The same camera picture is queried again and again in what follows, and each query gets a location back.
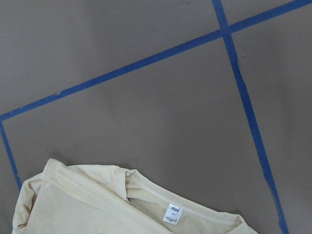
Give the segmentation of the cream long-sleeve printed shirt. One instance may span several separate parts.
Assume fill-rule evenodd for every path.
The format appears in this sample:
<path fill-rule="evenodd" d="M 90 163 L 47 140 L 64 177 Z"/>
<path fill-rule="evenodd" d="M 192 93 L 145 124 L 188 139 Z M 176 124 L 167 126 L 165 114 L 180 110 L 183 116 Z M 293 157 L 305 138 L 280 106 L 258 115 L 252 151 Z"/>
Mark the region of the cream long-sleeve printed shirt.
<path fill-rule="evenodd" d="M 14 234 L 252 234 L 242 216 L 172 193 L 136 169 L 49 159 L 24 181 Z"/>

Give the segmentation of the blue tape grid lines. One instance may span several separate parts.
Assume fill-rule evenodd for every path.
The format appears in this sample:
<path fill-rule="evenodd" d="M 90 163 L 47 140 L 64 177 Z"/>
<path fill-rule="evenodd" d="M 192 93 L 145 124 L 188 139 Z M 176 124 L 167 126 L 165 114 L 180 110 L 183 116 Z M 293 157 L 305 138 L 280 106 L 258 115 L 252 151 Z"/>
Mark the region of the blue tape grid lines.
<path fill-rule="evenodd" d="M 227 51 L 227 55 L 231 64 L 231 68 L 234 74 L 234 78 L 236 81 L 236 85 L 240 94 L 244 112 L 247 117 L 248 125 L 252 134 L 254 145 L 257 151 L 258 160 L 262 168 L 262 173 L 272 193 L 272 197 L 274 199 L 274 203 L 275 203 L 277 214 L 278 214 L 278 225 L 282 233 L 287 234 L 289 233 L 287 222 L 286 222 L 285 215 L 283 212 L 282 204 L 280 202 L 279 194 L 275 185 L 274 177 L 273 177 L 271 166 L 267 157 L 265 146 L 261 137 L 259 127 L 258 127 L 258 123 L 257 123 L 254 109 L 252 106 L 252 102 L 248 93 L 248 88 L 245 84 L 245 81 L 243 80 L 243 77 L 239 68 L 238 55 L 237 55 L 237 51 L 234 45 L 234 40 L 233 40 L 232 35 L 233 33 L 240 32 L 244 29 L 260 24 L 267 20 L 279 17 L 283 14 L 292 12 L 296 9 L 305 7 L 310 4 L 311 4 L 310 0 L 292 0 L 284 5 L 280 5 L 278 7 L 275 7 L 263 13 L 254 15 L 250 18 L 241 20 L 233 24 L 229 24 L 227 21 L 226 13 L 224 11 L 222 2 L 220 0 L 214 0 L 213 1 L 214 12 L 216 14 L 218 24 L 220 27 L 218 30 L 210 32 L 198 38 L 192 39 L 188 42 L 177 45 L 175 47 L 169 48 L 167 50 L 154 54 L 150 57 L 141 59 L 139 61 L 126 65 L 124 67 L 118 68 L 114 71 L 108 72 L 99 77 L 90 79 L 88 81 L 77 84 L 70 88 L 64 89 L 57 94 L 52 94 L 50 96 L 41 98 L 39 100 L 26 104 L 22 107 L 19 107 L 17 109 L 11 110 L 7 113 L 2 114 L 0 116 L 0 120 L 5 121 L 7 119 L 29 112 L 33 109 L 47 105 L 56 100 L 65 98 L 67 96 L 81 92 L 83 90 L 99 85 L 106 81 L 120 77 L 127 73 L 146 67 L 148 65 L 154 64 L 161 60 L 167 59 L 169 57 L 173 57 L 187 50 L 191 50 L 196 47 L 202 46 L 213 40 L 223 39 L 225 48 Z"/>

